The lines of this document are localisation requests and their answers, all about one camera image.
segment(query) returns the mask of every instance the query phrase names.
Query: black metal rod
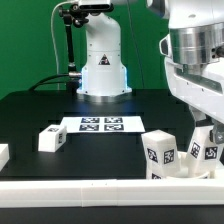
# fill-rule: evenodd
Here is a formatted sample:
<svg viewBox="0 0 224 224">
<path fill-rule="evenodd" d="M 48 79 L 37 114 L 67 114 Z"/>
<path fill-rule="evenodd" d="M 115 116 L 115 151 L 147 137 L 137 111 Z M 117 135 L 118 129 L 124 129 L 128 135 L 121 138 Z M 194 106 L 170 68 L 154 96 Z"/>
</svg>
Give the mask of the black metal rod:
<svg viewBox="0 0 224 224">
<path fill-rule="evenodd" d="M 67 46 L 68 46 L 68 60 L 69 63 L 74 63 L 74 51 L 73 51 L 73 40 L 72 40 L 72 28 L 71 25 L 66 25 L 66 36 L 67 36 Z"/>
</svg>

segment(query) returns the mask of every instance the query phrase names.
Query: cable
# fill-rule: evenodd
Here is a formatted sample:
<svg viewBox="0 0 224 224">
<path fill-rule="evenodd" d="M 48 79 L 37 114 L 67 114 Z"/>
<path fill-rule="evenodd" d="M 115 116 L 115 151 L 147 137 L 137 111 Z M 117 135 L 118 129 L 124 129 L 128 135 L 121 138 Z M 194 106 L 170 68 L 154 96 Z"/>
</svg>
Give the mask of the cable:
<svg viewBox="0 0 224 224">
<path fill-rule="evenodd" d="M 53 76 L 44 78 L 44 79 L 40 80 L 39 82 L 37 82 L 35 85 L 31 86 L 28 91 L 35 90 L 35 88 L 37 86 L 39 86 L 39 85 L 47 84 L 47 83 L 45 83 L 46 81 L 49 81 L 49 80 L 52 80 L 52 79 L 56 79 L 56 78 L 61 78 L 61 77 L 69 77 L 69 75 L 68 74 L 61 74 L 61 75 L 58 74 L 58 75 L 53 75 Z"/>
<path fill-rule="evenodd" d="M 45 83 L 38 83 L 36 85 L 34 85 L 32 87 L 32 89 L 30 88 L 29 91 L 33 91 L 35 90 L 38 86 L 43 86 L 43 85 L 49 85 L 49 84 L 59 84 L 59 83 L 66 83 L 65 81 L 60 81 L 60 82 L 45 82 Z"/>
<path fill-rule="evenodd" d="M 54 33 L 54 17 L 55 17 L 55 13 L 56 13 L 57 8 L 62 6 L 62 5 L 66 5 L 66 4 L 71 4 L 71 2 L 67 1 L 67 2 L 61 2 L 61 3 L 57 4 L 54 7 L 54 9 L 52 11 L 52 14 L 51 14 L 51 35 L 52 35 L 52 41 L 53 41 L 53 46 L 54 46 L 57 74 L 60 73 L 60 65 L 59 65 L 58 49 L 57 49 L 56 40 L 55 40 L 55 33 Z"/>
<path fill-rule="evenodd" d="M 126 1 L 127 1 L 127 7 L 128 7 L 128 17 L 129 17 L 131 35 L 132 35 L 132 39 L 133 39 L 133 42 L 134 42 L 135 52 L 136 52 L 136 55 L 137 55 L 138 66 L 139 66 L 139 69 L 140 69 L 141 80 L 142 80 L 142 88 L 144 89 L 145 88 L 145 81 L 144 81 L 144 74 L 143 74 L 143 69 L 142 69 L 142 61 L 140 59 L 139 49 L 138 49 L 137 41 L 136 41 L 135 34 L 134 34 L 133 22 L 132 22 L 132 16 L 131 16 L 131 9 L 130 9 L 130 2 L 129 2 L 129 0 L 126 0 Z"/>
</svg>

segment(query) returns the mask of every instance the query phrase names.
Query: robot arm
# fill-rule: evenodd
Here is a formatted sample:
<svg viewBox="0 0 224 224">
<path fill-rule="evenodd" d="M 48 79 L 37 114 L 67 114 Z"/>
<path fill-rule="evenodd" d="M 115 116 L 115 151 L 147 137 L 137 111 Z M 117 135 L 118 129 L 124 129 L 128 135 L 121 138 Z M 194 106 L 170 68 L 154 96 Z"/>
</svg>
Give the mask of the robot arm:
<svg viewBox="0 0 224 224">
<path fill-rule="evenodd" d="M 153 2 L 148 0 L 149 9 L 155 6 Z M 174 96 L 190 105 L 195 119 L 198 117 L 195 111 L 199 111 L 211 117 L 215 126 L 218 123 L 220 131 L 214 127 L 213 140 L 222 144 L 224 3 L 221 0 L 164 0 L 160 4 L 165 4 L 169 11 L 170 32 L 160 42 L 161 53 L 166 56 L 169 88 Z"/>
<path fill-rule="evenodd" d="M 146 6 L 160 17 L 169 18 L 168 0 L 147 0 Z"/>
</svg>

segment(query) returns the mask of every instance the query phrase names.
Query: black sticker on cube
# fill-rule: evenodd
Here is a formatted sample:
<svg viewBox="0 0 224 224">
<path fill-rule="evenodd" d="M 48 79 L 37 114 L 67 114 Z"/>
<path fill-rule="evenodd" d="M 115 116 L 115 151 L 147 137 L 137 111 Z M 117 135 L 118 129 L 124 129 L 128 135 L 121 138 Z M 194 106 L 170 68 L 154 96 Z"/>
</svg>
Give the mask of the black sticker on cube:
<svg viewBox="0 0 224 224">
<path fill-rule="evenodd" d="M 104 125 L 104 131 L 124 131 L 123 124 L 106 124 Z"/>
<path fill-rule="evenodd" d="M 152 179 L 156 180 L 156 179 L 162 179 L 160 176 L 152 173 Z"/>
<path fill-rule="evenodd" d="M 58 136 L 58 144 L 61 144 L 63 141 L 63 134 L 60 133 L 59 136 Z"/>
<path fill-rule="evenodd" d="M 58 128 L 50 128 L 48 129 L 49 132 L 57 132 L 59 129 Z"/>
<path fill-rule="evenodd" d="M 79 131 L 99 131 L 99 125 L 96 124 L 81 124 Z"/>
<path fill-rule="evenodd" d="M 158 163 L 156 152 L 153 151 L 152 149 L 149 149 L 149 148 L 147 148 L 147 150 L 148 150 L 148 154 L 149 154 L 149 159 L 151 159 L 152 161 Z"/>
<path fill-rule="evenodd" d="M 123 123 L 123 119 L 122 117 L 106 117 L 104 118 L 104 123 L 119 124 Z"/>
<path fill-rule="evenodd" d="M 164 164 L 174 161 L 174 149 L 164 152 Z"/>
<path fill-rule="evenodd" d="M 217 158 L 218 147 L 207 147 L 205 148 L 205 160 Z"/>
<path fill-rule="evenodd" d="M 97 117 L 83 117 L 81 123 L 84 123 L 84 124 L 100 123 L 100 118 L 97 118 Z"/>
<path fill-rule="evenodd" d="M 191 155 L 194 156 L 196 159 L 198 158 L 200 148 L 201 147 L 196 142 L 194 142 L 192 149 L 191 149 Z"/>
</svg>

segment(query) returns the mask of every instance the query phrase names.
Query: printed marker sheet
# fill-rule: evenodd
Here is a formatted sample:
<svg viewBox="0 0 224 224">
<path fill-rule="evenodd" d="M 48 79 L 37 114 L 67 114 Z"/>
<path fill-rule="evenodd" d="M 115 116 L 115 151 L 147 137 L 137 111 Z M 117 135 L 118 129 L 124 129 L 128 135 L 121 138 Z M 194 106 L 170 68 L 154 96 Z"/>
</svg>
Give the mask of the printed marker sheet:
<svg viewBox="0 0 224 224">
<path fill-rule="evenodd" d="M 61 125 L 68 133 L 145 132 L 140 116 L 126 117 L 64 117 Z"/>
</svg>

